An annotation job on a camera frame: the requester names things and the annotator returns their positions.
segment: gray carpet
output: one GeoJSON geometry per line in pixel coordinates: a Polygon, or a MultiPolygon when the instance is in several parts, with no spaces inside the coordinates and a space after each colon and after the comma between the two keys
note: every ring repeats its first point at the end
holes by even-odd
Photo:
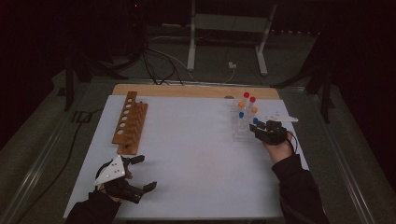
{"type": "MultiPolygon", "coordinates": [[[[264,52],[270,71],[268,77],[262,77],[258,73],[251,46],[201,46],[197,50],[196,69],[191,75],[200,81],[195,84],[222,83],[230,78],[230,70],[227,68],[219,72],[223,68],[222,62],[230,61],[237,63],[230,84],[267,86],[297,74],[314,42],[315,38],[306,35],[270,35],[264,52]]],[[[177,57],[183,63],[187,61],[188,42],[186,41],[177,41],[173,45],[168,40],[150,43],[153,49],[177,57]]],[[[170,74],[169,63],[154,56],[149,56],[149,61],[159,76],[165,77],[170,74]]],[[[194,83],[183,69],[183,65],[180,63],[175,65],[184,83],[194,83]]],[[[149,79],[142,62],[136,63],[121,74],[130,77],[123,83],[146,82],[149,79]]],[[[177,83],[176,76],[171,79],[172,83],[177,83]]],[[[39,178],[35,179],[33,191],[26,192],[25,201],[16,211],[17,215],[23,214],[32,204],[66,161],[78,128],[77,123],[70,122],[74,112],[103,108],[107,96],[120,82],[97,73],[90,84],[76,83],[77,99],[70,112],[63,112],[65,99],[56,96],[57,91],[64,86],[64,73],[55,77],[54,83],[55,90],[0,152],[2,215],[12,203],[18,187],[25,175],[29,174],[39,153],[43,149],[50,148],[52,153],[48,155],[46,164],[43,164],[42,169],[38,171],[39,178]]],[[[306,79],[293,84],[293,87],[279,90],[279,93],[290,114],[299,118],[294,128],[320,188],[329,220],[331,223],[396,223],[394,221],[396,196],[381,173],[341,94],[336,87],[332,88],[334,108],[330,109],[331,123],[326,124],[318,112],[318,97],[306,95],[303,88],[298,88],[305,84],[306,79]]],[[[100,115],[101,111],[93,115],[91,122],[81,125],[71,160],[64,172],[54,186],[26,213],[21,223],[64,223],[64,209],[100,115]]],[[[233,221],[233,223],[249,222],[250,220],[233,221]]],[[[115,220],[115,223],[124,223],[124,221],[115,220]]],[[[136,223],[153,222],[136,221],[136,223]]],[[[282,221],[268,220],[267,223],[282,223],[282,221]]]]}

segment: white table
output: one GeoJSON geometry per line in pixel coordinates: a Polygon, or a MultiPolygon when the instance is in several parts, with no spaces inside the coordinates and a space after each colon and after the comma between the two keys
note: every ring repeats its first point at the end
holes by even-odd
{"type": "MultiPolygon", "coordinates": [[[[64,216],[88,198],[98,168],[114,159],[111,144],[125,96],[109,96],[64,216]]],[[[131,185],[157,188],[140,204],[123,202],[119,219],[254,219],[282,217],[278,181],[259,140],[234,142],[230,104],[219,98],[139,96],[148,104],[131,185]]],[[[259,118],[288,114],[281,100],[258,100],[259,118]]],[[[294,131],[291,123],[283,126],[294,131]]],[[[307,169],[304,154],[303,166],[307,169]]]]}

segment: floor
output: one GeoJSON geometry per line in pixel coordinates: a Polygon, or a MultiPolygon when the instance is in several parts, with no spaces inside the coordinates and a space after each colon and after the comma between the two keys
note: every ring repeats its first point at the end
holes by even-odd
{"type": "MultiPolygon", "coordinates": [[[[158,76],[172,74],[163,83],[179,85],[249,85],[268,87],[300,71],[315,37],[301,34],[271,33],[264,49],[269,74],[259,73],[254,42],[227,39],[222,34],[202,33],[196,51],[195,70],[185,69],[189,40],[167,33],[153,35],[146,51],[148,63],[158,76]],[[168,55],[174,65],[160,59],[155,51],[168,55]],[[236,64],[235,69],[228,62],[236,64]]],[[[143,60],[120,72],[128,80],[120,81],[92,71],[91,83],[76,82],[76,100],[64,112],[65,99],[57,96],[64,87],[64,72],[54,77],[54,91],[23,124],[0,152],[1,223],[64,223],[64,209],[84,161],[106,98],[118,83],[152,83],[143,60]],[[71,122],[76,111],[96,111],[89,123],[71,122]],[[60,173],[59,178],[50,183],[60,173]]],[[[332,87],[330,124],[321,118],[320,95],[307,95],[308,79],[278,90],[290,114],[299,118],[294,125],[299,134],[311,172],[322,196],[324,210],[331,223],[395,223],[396,196],[380,172],[370,148],[341,94],[332,87]]],[[[163,221],[134,223],[163,223],[163,221]]],[[[166,221],[165,223],[199,223],[166,221]]],[[[205,223],[251,223],[252,220],[205,221],[205,223]]],[[[258,223],[283,223],[280,220],[254,220],[258,223]]],[[[114,223],[125,223],[115,220],[114,223]]]]}

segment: test tube cap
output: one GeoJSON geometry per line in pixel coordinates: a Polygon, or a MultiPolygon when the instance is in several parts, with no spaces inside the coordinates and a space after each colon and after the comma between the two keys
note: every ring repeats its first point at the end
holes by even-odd
{"type": "Polygon", "coordinates": [[[257,106],[251,107],[251,112],[252,112],[253,114],[256,114],[257,111],[259,111],[259,108],[257,108],[257,106]]]}

